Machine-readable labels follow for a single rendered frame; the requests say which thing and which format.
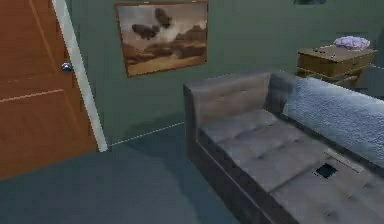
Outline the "pale blue blanket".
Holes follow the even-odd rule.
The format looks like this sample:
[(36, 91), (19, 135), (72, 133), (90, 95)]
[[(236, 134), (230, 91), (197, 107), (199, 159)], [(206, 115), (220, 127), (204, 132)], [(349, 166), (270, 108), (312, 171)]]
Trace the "pale blue blanket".
[(384, 101), (315, 78), (297, 81), (283, 114), (384, 168)]

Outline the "light wooden side table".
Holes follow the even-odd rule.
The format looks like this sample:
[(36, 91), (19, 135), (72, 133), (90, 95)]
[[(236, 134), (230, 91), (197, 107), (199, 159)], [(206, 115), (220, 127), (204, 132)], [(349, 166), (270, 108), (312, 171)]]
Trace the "light wooden side table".
[(335, 85), (355, 88), (363, 71), (372, 65), (376, 50), (348, 50), (334, 45), (298, 51), (299, 77), (314, 77)]

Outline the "pale purple crumpled cloth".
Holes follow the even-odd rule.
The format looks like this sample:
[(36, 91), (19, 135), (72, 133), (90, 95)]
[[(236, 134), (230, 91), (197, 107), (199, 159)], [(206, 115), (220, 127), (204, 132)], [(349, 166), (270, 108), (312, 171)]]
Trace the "pale purple crumpled cloth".
[(333, 44), (336, 47), (360, 51), (367, 49), (370, 46), (370, 41), (362, 37), (344, 36), (337, 38)]

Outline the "orange wooden room door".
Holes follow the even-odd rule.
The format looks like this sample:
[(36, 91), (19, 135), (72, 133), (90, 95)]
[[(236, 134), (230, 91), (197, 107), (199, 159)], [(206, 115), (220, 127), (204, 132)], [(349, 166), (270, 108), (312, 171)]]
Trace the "orange wooden room door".
[(103, 148), (60, 15), (53, 0), (0, 0), (0, 181)]

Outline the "grey sofa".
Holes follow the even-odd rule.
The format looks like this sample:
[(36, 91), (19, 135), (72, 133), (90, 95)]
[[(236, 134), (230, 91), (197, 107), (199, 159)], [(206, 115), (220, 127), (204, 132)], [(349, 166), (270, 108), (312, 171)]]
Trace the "grey sofa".
[[(384, 224), (384, 168), (283, 114), (300, 79), (185, 84), (188, 157), (240, 224)], [(324, 163), (337, 169), (327, 179), (315, 173)]]

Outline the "small black square object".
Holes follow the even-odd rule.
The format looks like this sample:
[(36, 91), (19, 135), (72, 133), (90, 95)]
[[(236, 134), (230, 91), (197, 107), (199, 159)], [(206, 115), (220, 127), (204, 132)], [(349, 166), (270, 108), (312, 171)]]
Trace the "small black square object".
[(324, 163), (319, 168), (315, 170), (315, 173), (320, 175), (321, 177), (327, 179), (337, 172), (337, 169), (328, 163)]

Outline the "framed brown landscape picture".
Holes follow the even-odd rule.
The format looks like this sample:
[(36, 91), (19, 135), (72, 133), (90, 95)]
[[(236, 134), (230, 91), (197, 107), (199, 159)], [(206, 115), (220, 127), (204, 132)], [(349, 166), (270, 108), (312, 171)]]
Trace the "framed brown landscape picture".
[(129, 78), (207, 62), (208, 1), (117, 3), (115, 12)]

